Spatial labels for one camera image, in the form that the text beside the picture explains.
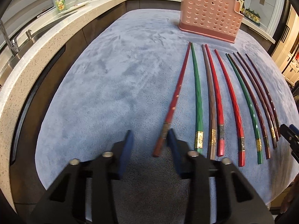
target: silver screw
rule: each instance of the silver screw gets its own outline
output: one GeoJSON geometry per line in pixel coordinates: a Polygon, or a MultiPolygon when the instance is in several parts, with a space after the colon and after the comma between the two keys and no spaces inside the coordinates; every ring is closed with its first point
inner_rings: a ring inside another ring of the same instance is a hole
{"type": "Polygon", "coordinates": [[[188,155],[191,157],[199,156],[199,153],[197,151],[188,151],[188,155]]]}
{"type": "Polygon", "coordinates": [[[103,157],[112,157],[113,156],[113,152],[104,152],[103,153],[103,157]]]}
{"type": "Polygon", "coordinates": [[[231,160],[229,158],[222,158],[221,159],[222,163],[227,165],[227,164],[231,164],[231,160]]]}
{"type": "Polygon", "coordinates": [[[73,159],[69,162],[71,165],[78,165],[80,163],[80,160],[79,159],[73,159]]]}

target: bottle label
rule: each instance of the bottle label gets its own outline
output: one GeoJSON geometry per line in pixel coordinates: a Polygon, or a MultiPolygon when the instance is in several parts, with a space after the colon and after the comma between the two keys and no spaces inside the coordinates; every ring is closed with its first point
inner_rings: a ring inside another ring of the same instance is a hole
{"type": "Polygon", "coordinates": [[[64,9],[64,2],[63,2],[63,0],[56,0],[56,4],[57,4],[57,7],[58,7],[59,11],[62,11],[64,9]]]}
{"type": "Polygon", "coordinates": [[[241,3],[241,4],[240,4],[240,11],[242,12],[242,11],[243,11],[243,4],[244,4],[244,1],[243,1],[243,0],[239,0],[239,2],[241,3]]]}

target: pink plastic basket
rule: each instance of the pink plastic basket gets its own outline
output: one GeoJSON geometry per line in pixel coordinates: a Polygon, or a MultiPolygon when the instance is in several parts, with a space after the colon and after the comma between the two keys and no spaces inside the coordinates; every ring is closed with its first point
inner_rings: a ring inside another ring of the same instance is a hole
{"type": "Polygon", "coordinates": [[[182,0],[182,31],[235,43],[243,15],[237,0],[182,0]]]}

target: person's hand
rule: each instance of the person's hand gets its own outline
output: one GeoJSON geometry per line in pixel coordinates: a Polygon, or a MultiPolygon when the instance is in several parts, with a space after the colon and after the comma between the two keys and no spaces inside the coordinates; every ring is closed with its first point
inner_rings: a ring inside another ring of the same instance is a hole
{"type": "Polygon", "coordinates": [[[285,213],[287,211],[287,209],[291,205],[291,202],[297,195],[299,195],[299,174],[296,176],[293,186],[282,201],[280,213],[285,213]]]}

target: light switch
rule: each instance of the light switch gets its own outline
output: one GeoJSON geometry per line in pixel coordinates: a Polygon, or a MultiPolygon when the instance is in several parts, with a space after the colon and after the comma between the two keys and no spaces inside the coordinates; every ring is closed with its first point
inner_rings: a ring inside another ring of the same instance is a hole
{"type": "Polygon", "coordinates": [[[265,0],[260,0],[260,4],[264,6],[265,5],[265,0]]]}

